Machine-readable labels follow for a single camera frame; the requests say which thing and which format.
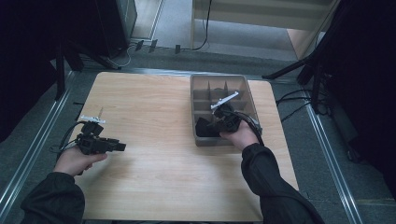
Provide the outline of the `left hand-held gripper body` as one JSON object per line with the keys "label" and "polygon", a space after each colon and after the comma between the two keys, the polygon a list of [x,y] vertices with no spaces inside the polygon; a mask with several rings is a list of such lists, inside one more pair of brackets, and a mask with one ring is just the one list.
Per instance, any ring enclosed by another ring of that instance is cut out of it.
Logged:
{"label": "left hand-held gripper body", "polygon": [[107,141],[99,137],[104,129],[102,124],[104,124],[105,121],[98,117],[87,117],[85,115],[82,115],[80,118],[83,127],[77,135],[75,143],[82,153],[85,155],[106,153]]}

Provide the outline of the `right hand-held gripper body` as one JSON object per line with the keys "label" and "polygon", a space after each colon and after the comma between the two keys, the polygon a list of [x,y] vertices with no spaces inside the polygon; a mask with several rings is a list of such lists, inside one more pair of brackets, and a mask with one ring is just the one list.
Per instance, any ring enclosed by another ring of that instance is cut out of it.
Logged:
{"label": "right hand-held gripper body", "polygon": [[220,98],[215,104],[211,105],[213,120],[218,120],[218,126],[222,126],[226,133],[234,133],[238,130],[240,118],[231,106],[231,100],[238,96],[239,92],[235,91],[231,95]]}

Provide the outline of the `grey divided organizer box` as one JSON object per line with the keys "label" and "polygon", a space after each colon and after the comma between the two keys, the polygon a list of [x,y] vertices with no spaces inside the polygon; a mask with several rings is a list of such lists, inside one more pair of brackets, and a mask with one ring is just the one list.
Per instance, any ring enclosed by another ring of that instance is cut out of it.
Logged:
{"label": "grey divided organizer box", "polygon": [[262,126],[254,105],[248,81],[243,76],[237,75],[193,75],[191,76],[191,116],[193,136],[198,147],[231,146],[232,143],[221,137],[199,137],[195,132],[195,124],[198,118],[213,121],[210,108],[220,98],[225,98],[235,91],[239,95],[231,100],[238,117],[245,121],[253,130],[259,142],[262,141]]}

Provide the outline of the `person's right hand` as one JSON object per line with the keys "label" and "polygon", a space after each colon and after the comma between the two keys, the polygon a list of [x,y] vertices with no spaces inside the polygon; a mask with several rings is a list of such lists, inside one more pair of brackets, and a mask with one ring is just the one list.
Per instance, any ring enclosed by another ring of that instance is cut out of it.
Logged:
{"label": "person's right hand", "polygon": [[240,151],[243,151],[246,147],[259,142],[255,133],[243,120],[240,122],[238,130],[236,132],[234,133],[222,132],[219,135],[222,138],[231,141],[233,145]]}

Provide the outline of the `person's left hand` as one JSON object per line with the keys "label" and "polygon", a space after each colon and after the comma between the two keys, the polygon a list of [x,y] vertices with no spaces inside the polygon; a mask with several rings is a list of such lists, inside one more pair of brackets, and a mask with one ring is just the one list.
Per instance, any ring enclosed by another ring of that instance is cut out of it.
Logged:
{"label": "person's left hand", "polygon": [[96,162],[104,161],[106,158],[107,154],[85,155],[78,147],[70,147],[56,161],[53,171],[76,176],[92,168]]}

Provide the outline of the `black metal stand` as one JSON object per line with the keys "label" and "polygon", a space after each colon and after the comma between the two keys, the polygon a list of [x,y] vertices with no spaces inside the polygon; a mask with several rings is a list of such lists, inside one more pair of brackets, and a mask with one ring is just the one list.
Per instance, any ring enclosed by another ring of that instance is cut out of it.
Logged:
{"label": "black metal stand", "polygon": [[81,71],[84,68],[79,54],[85,54],[95,62],[101,64],[103,67],[110,70],[120,70],[119,65],[109,63],[105,59],[101,58],[98,54],[95,54],[91,50],[83,47],[82,45],[75,43],[71,40],[61,40],[56,47],[56,84],[57,92],[55,100],[58,101],[65,93],[65,74],[64,74],[64,62],[68,62],[69,66],[73,71]]}

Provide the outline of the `black tripod stand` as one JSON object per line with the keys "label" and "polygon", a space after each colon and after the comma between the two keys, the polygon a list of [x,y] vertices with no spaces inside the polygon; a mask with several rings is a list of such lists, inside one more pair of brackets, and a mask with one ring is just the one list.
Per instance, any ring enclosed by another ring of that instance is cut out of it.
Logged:
{"label": "black tripod stand", "polygon": [[338,8],[339,2],[340,0],[332,0],[330,10],[326,14],[324,18],[324,22],[322,23],[323,25],[328,25],[329,28],[327,29],[324,36],[321,38],[319,43],[315,46],[315,48],[309,55],[297,61],[296,63],[292,63],[291,65],[286,66],[285,68],[274,72],[271,75],[262,76],[263,79],[272,80],[282,77],[287,73],[302,67],[300,74],[297,76],[297,82],[300,85],[305,85],[310,80],[313,80],[311,107],[316,114],[318,113],[318,104],[319,104],[318,97],[319,97],[320,80],[324,75],[324,65],[323,65],[324,51],[328,47],[329,42],[334,33],[334,29],[332,25],[332,17],[333,17],[333,13]]}

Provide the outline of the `light wooden shelf unit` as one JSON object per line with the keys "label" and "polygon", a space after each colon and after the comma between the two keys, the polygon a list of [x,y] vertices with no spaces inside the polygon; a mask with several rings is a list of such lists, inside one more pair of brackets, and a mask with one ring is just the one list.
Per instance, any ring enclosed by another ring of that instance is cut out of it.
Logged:
{"label": "light wooden shelf unit", "polygon": [[306,57],[325,31],[341,0],[192,0],[191,21],[209,18],[286,28],[298,59]]}

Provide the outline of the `dark curtain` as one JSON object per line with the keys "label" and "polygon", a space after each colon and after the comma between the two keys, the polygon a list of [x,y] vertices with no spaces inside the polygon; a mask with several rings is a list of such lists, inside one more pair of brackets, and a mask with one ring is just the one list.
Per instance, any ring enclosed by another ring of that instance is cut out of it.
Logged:
{"label": "dark curtain", "polygon": [[347,142],[396,200],[396,0],[342,0],[325,69],[356,131]]}
{"label": "dark curtain", "polygon": [[56,84],[56,47],[91,0],[0,0],[0,143]]}

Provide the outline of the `black cabinet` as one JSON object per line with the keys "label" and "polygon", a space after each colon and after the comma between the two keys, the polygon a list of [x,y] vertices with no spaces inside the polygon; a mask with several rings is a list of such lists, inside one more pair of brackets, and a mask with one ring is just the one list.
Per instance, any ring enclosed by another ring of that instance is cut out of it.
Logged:
{"label": "black cabinet", "polygon": [[95,4],[104,37],[101,51],[112,59],[130,45],[137,19],[135,0],[95,0]]}

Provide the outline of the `metal floor rail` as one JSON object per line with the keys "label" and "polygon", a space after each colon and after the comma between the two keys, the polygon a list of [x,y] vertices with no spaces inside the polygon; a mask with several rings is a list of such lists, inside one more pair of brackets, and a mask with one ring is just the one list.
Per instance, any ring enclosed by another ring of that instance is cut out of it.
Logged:
{"label": "metal floor rail", "polygon": [[65,75],[65,92],[58,100],[51,87],[23,117],[11,135],[0,143],[0,223],[3,223],[18,198],[37,156],[59,117],[78,72]]}
{"label": "metal floor rail", "polygon": [[[311,99],[310,93],[308,91],[304,91],[304,97]],[[306,109],[306,111],[316,133],[321,150],[324,154],[325,161],[332,176],[332,181],[336,187],[341,204],[343,205],[346,212],[347,219],[350,224],[363,224],[361,214],[358,206],[356,205],[353,194],[332,151],[332,145],[329,141],[328,135],[325,133],[319,116],[314,112],[312,107],[313,100],[311,99],[309,103],[310,106]]]}

